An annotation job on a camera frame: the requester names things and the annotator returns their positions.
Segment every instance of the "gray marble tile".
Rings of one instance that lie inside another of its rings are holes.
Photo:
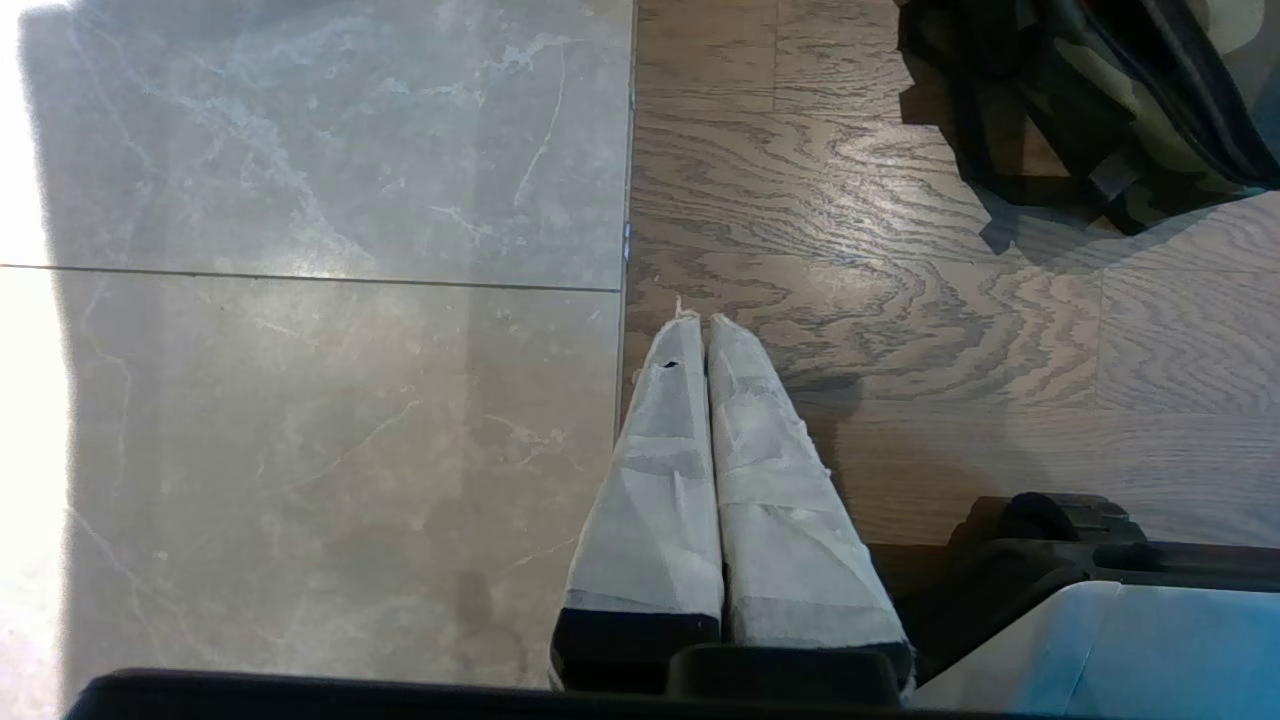
[[[621,284],[631,0],[5,14],[49,247],[0,261]]]
[[[545,682],[618,295],[0,269],[0,714],[123,666]]]

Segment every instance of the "sunlight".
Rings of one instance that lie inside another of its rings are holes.
[[[36,135],[20,60],[22,17],[65,4],[5,4],[0,142],[5,259],[47,265]],[[55,717],[61,708],[68,437],[72,397],[55,277],[0,272],[0,712]]]

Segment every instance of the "tape-wrapped leg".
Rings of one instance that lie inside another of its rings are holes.
[[[760,341],[712,318],[708,378],[728,639],[877,647],[906,688],[902,623]]]
[[[654,337],[552,638],[571,691],[660,693],[667,662],[721,639],[724,582],[701,320]]]

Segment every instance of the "wood grain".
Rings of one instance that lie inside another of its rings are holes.
[[[1153,539],[1280,544],[1280,421],[797,398],[859,533],[945,544],[979,497],[1098,493]]]
[[[989,260],[987,217],[934,128],[640,113],[636,242],[800,256]]]
[[[1097,475],[1153,538],[1280,546],[1280,419],[1100,413]]]
[[[773,109],[776,0],[640,0],[636,105]]]
[[[759,333],[893,577],[1033,489],[1280,547],[1280,193],[1133,238],[1010,208],[960,179],[891,0],[680,5],[639,49],[627,374],[677,296]],[[771,33],[776,77],[717,67]]]
[[[911,74],[893,0],[781,0],[776,109],[897,120]]]
[[[1280,413],[1280,275],[1108,270],[1102,407]]]
[[[631,368],[678,296],[751,328],[794,392],[1059,406],[1093,398],[1096,273],[646,250],[630,274]]]

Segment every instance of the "camouflage bag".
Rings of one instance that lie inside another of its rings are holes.
[[[961,174],[1010,202],[1133,234],[1280,188],[1280,0],[911,0],[901,37],[946,81]],[[1001,167],[1010,105],[1065,173]]]

